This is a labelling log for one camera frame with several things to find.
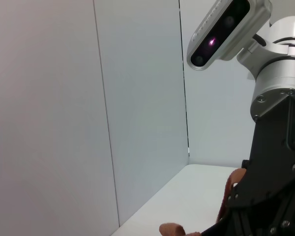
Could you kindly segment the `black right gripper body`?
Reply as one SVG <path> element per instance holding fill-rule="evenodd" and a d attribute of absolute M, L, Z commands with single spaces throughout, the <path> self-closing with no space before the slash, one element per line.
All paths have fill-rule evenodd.
<path fill-rule="evenodd" d="M 256 121 L 250 158 L 233 172 L 228 211 L 295 217 L 295 99 L 288 96 Z"/>

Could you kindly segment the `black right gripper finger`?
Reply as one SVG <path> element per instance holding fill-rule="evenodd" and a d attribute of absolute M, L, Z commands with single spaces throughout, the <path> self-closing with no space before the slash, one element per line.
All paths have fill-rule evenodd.
<path fill-rule="evenodd" d="M 279 216 L 268 213 L 265 215 L 266 236 L 295 236 L 295 213 L 293 215 Z"/>
<path fill-rule="evenodd" d="M 256 209 L 233 209 L 230 222 L 231 236 L 260 236 L 257 227 L 260 212 Z"/>

